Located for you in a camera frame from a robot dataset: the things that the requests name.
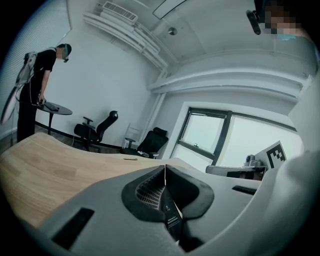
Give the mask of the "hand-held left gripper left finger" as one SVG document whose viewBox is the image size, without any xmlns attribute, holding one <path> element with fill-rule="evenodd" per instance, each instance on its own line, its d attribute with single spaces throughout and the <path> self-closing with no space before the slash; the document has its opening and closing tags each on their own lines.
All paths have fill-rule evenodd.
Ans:
<svg viewBox="0 0 320 256">
<path fill-rule="evenodd" d="M 78 256 L 180 256 L 154 192 L 163 165 L 98 181 L 51 213 L 40 231 Z"/>
</svg>

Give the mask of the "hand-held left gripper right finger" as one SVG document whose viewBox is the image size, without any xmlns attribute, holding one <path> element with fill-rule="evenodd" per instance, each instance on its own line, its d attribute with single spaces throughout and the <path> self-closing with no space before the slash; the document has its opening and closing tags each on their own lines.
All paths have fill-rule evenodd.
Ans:
<svg viewBox="0 0 320 256">
<path fill-rule="evenodd" d="M 165 181 L 182 214 L 179 246 L 190 252 L 221 233 L 245 209 L 260 182 L 165 166 Z"/>
</svg>

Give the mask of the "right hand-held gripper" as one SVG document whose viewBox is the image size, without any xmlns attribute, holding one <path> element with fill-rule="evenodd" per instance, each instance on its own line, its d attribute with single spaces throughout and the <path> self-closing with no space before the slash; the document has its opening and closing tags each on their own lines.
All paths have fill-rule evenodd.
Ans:
<svg viewBox="0 0 320 256">
<path fill-rule="evenodd" d="M 227 174 L 228 172 L 264 172 L 274 168 L 279 168 L 287 157 L 280 141 L 263 149 L 259 153 L 250 154 L 246 157 L 244 167 L 207 166 L 207 174 Z"/>
</svg>

